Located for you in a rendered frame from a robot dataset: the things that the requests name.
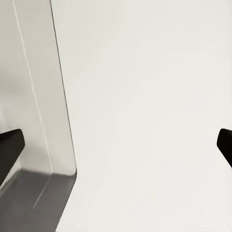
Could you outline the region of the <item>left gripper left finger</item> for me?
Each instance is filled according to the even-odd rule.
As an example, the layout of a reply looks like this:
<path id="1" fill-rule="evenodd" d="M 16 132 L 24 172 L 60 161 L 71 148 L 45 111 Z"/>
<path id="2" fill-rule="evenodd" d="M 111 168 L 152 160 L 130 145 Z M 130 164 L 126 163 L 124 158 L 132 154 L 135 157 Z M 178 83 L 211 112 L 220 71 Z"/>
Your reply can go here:
<path id="1" fill-rule="evenodd" d="M 25 148 L 21 129 L 0 134 L 0 186 Z"/>

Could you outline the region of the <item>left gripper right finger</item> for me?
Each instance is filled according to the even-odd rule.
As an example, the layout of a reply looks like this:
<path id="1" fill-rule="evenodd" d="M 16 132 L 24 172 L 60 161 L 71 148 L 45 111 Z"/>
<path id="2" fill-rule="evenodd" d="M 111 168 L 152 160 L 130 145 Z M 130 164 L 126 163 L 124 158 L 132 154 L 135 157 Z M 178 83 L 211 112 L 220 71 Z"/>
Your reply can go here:
<path id="1" fill-rule="evenodd" d="M 217 138 L 217 146 L 232 167 L 232 130 L 222 128 Z"/>

